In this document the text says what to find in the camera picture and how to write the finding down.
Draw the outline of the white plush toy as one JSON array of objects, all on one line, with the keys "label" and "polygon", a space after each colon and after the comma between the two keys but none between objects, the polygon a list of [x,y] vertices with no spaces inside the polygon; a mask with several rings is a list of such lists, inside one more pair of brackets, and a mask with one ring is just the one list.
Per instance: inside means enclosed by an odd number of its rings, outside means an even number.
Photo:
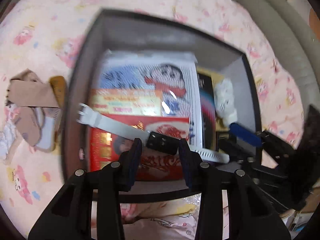
[{"label": "white plush toy", "polygon": [[234,104],[234,90],[230,79],[225,78],[214,87],[214,103],[217,116],[222,119],[223,126],[237,122],[238,113]]}]

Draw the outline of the grey padded headboard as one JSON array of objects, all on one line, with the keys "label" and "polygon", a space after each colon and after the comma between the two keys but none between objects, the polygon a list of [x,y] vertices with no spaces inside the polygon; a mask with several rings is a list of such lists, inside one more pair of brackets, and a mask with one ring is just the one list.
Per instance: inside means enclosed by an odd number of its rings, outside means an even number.
[{"label": "grey padded headboard", "polygon": [[319,39],[286,0],[234,0],[250,14],[294,78],[304,111],[319,108]]}]

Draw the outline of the white strap smartwatch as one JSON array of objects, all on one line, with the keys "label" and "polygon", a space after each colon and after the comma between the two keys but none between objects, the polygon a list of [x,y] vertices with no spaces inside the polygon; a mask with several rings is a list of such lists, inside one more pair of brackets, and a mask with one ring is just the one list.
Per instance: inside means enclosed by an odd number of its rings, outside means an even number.
[{"label": "white strap smartwatch", "polygon": [[179,139],[157,132],[136,129],[102,115],[84,103],[80,103],[79,106],[81,109],[78,111],[77,122],[80,124],[98,128],[129,140],[139,138],[145,147],[168,155],[176,155],[178,152]]}]

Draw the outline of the pink cartoon bed quilt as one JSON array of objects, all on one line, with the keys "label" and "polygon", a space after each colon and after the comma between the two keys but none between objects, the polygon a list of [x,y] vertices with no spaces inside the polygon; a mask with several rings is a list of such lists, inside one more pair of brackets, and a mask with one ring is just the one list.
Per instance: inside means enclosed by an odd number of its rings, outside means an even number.
[{"label": "pink cartoon bed quilt", "polygon": [[193,27],[244,52],[259,98],[263,128],[292,146],[300,142],[303,107],[293,77],[279,63],[265,31],[232,0],[20,0],[1,23],[1,100],[10,79],[25,69],[41,80],[70,78],[86,34],[101,9],[154,16],[161,22],[138,31],[138,42],[164,49],[191,44],[183,31]]}]

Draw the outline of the brown wooden comb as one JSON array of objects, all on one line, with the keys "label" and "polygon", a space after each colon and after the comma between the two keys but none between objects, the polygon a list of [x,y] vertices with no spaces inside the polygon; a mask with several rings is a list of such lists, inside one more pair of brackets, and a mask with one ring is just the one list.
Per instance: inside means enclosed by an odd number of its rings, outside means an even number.
[{"label": "brown wooden comb", "polygon": [[53,93],[60,108],[63,108],[66,94],[66,81],[63,76],[53,76],[49,79]]}]

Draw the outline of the black yellow book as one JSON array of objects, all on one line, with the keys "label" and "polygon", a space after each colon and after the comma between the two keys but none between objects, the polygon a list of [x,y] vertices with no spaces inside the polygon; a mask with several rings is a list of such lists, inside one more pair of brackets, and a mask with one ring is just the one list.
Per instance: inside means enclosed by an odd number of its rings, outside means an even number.
[{"label": "black yellow book", "polygon": [[217,116],[214,103],[214,87],[224,79],[224,76],[200,66],[196,67],[196,72],[201,102],[203,148],[216,150],[219,138],[217,134],[228,131],[223,126],[222,119]]}]

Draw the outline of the orange yellow sticker sheet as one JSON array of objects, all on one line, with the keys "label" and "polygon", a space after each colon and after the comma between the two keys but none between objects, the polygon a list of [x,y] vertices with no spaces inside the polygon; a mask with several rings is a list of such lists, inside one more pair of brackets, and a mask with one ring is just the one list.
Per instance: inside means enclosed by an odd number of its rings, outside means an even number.
[{"label": "orange yellow sticker sheet", "polygon": [[100,113],[161,116],[163,93],[151,89],[92,89],[89,106]]}]

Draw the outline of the beige garment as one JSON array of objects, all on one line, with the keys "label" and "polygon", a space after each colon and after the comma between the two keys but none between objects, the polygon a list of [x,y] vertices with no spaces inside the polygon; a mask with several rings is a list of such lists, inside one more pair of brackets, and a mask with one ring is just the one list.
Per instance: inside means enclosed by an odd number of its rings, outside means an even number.
[{"label": "beige garment", "polygon": [[26,69],[10,79],[7,102],[17,107],[12,121],[30,147],[42,152],[55,149],[62,109],[48,82]]}]

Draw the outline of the Shin-chan bead art pack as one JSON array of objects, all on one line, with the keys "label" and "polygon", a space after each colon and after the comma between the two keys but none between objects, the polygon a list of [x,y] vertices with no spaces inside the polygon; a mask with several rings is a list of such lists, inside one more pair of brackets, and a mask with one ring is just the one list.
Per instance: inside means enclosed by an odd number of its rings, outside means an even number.
[{"label": "Shin-chan bead art pack", "polygon": [[163,93],[161,116],[188,118],[187,139],[202,146],[197,59],[191,52],[111,51],[98,63],[92,89],[151,89]]}]

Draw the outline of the black grey storage box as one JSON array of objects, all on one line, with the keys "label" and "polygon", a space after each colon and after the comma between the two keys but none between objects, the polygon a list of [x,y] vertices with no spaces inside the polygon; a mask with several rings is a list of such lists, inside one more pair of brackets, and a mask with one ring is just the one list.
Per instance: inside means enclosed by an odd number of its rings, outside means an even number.
[{"label": "black grey storage box", "polygon": [[75,64],[65,102],[62,170],[90,172],[116,161],[138,137],[143,143],[136,181],[121,203],[190,196],[177,144],[197,152],[204,143],[197,67],[231,80],[237,122],[261,131],[259,100],[244,53],[189,26],[129,11],[104,9]]}]

